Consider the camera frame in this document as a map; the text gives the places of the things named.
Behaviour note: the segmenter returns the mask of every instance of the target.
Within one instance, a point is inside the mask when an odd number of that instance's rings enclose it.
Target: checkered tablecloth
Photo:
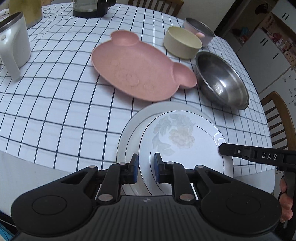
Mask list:
[[[0,18],[8,15],[8,10]],[[196,72],[194,60],[166,51],[169,26],[182,20],[133,6],[116,4],[103,18],[73,17],[72,3],[43,7],[43,19],[28,30],[31,58],[13,81],[0,68],[0,150],[19,158],[69,172],[89,165],[106,169],[116,161],[118,140],[132,116],[150,102],[115,89],[92,67],[90,53],[118,29],[135,32],[173,61]],[[170,100],[190,104],[214,120],[229,143],[271,147],[270,134],[257,92],[228,43],[215,37],[208,47],[241,76],[250,95],[245,110],[220,107],[197,88],[178,90]],[[234,158],[234,176],[274,167]]]

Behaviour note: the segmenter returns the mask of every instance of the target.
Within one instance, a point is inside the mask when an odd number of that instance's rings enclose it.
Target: white tablecloth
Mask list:
[[[0,17],[7,16],[8,11]],[[182,20],[148,9],[116,4],[103,18],[72,15],[72,3],[43,7],[43,19],[28,30],[31,58],[12,81],[0,71],[0,150],[50,168],[75,172],[89,165],[106,169],[116,161],[118,140],[132,116],[150,102],[115,89],[94,70],[93,48],[118,29],[131,30],[170,57],[196,71],[194,60],[180,60],[163,47],[169,26]],[[171,100],[195,106],[214,120],[229,143],[272,147],[257,92],[228,43],[215,37],[208,47],[241,76],[249,107],[234,110],[208,101],[197,88],[179,90]],[[234,176],[274,167],[234,158]]]

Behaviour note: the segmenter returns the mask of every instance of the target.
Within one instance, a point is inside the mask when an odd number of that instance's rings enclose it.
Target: cabinet door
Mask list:
[[[279,0],[272,13],[296,32],[296,8],[291,3],[287,0]]]
[[[256,29],[250,39],[237,52],[238,57],[252,80],[256,78],[261,69],[262,54],[260,53],[260,48],[267,40],[268,37],[265,33],[261,29]]]
[[[272,91],[276,91],[288,105],[296,100],[296,72],[289,69],[276,82],[259,94],[260,100]]]
[[[262,54],[261,69],[252,79],[258,93],[262,92],[291,67],[283,53],[270,39],[264,46],[261,46],[260,53]]]
[[[294,127],[296,129],[296,100],[287,105]]]

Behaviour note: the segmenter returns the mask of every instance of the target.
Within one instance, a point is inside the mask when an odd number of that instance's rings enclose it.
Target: pink bear-shaped plate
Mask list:
[[[197,84],[193,71],[171,61],[164,53],[139,40],[130,31],[118,30],[98,45],[91,61],[99,74],[121,91],[147,101],[170,98],[179,88]]]

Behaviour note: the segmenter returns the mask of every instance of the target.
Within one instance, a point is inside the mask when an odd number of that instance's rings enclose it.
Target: human hand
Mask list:
[[[291,210],[293,206],[293,199],[290,198],[285,191],[287,190],[287,184],[285,182],[285,179],[282,178],[279,187],[281,189],[281,192],[283,193],[279,198],[279,203],[281,205],[281,218],[280,222],[283,223],[286,220],[290,220],[293,216],[293,211]]]

